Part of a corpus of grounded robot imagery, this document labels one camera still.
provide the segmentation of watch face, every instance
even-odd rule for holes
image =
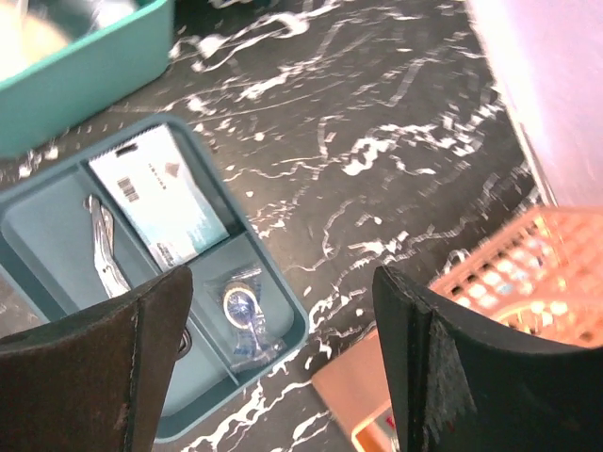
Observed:
[[[253,321],[256,303],[255,294],[247,284],[227,287],[224,293],[224,313],[233,325],[241,329],[248,328]]]

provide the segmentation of tray compartment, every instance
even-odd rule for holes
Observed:
[[[192,339],[190,352],[177,361],[171,374],[170,387],[163,406],[163,418],[173,417],[188,406],[191,400],[203,398],[217,385],[236,388],[238,380],[229,370],[228,363],[216,351],[211,338],[191,319],[187,322]]]
[[[249,233],[239,234],[224,242],[219,247],[195,258],[188,265],[192,270],[195,297],[191,312],[205,327],[205,330],[216,341],[229,363],[236,347],[236,329],[228,322],[224,311],[206,290],[207,282],[219,279],[224,273],[236,270],[241,266],[260,265],[261,283],[260,306],[266,317],[266,327],[274,337],[282,337],[293,324],[293,309],[280,292],[273,276],[258,259],[251,244]]]
[[[35,187],[25,193],[0,224],[2,238],[37,275],[65,315],[107,299],[93,263],[92,223],[83,204],[89,194],[110,204],[103,189],[75,166],[49,181],[44,190]],[[130,285],[138,286],[158,272],[118,211],[111,211],[115,259]],[[47,306],[39,307],[47,311]]]

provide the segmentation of teal container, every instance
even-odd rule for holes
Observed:
[[[116,24],[0,81],[0,158],[26,153],[166,70],[173,0],[139,0],[139,6]]]
[[[301,347],[309,326],[307,313],[190,128],[173,116],[154,115],[0,193],[0,274],[45,322],[106,299],[93,264],[90,213],[83,207],[89,194],[113,214],[115,260],[130,285],[160,274],[88,165],[91,158],[159,124],[169,126],[195,183],[228,233],[187,263],[194,285],[187,321],[192,347],[176,362],[171,376],[156,434],[158,443],[166,443],[194,428]],[[285,350],[275,362],[234,373],[236,332],[206,284],[248,265],[262,268],[260,305],[266,327],[283,340]]]

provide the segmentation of metal tool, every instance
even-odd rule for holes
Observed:
[[[113,299],[130,290],[130,284],[125,280],[122,271],[113,258],[115,234],[113,215],[94,195],[89,195],[84,200],[84,207],[92,217],[94,267],[103,283],[106,294],[110,299]],[[178,348],[177,359],[185,356],[190,351],[191,346],[190,332],[185,329]]]

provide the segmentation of barcode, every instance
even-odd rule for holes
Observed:
[[[124,177],[117,181],[117,185],[122,189],[123,195],[127,198],[128,202],[138,201],[140,199],[139,194],[134,189],[132,181],[129,177]]]

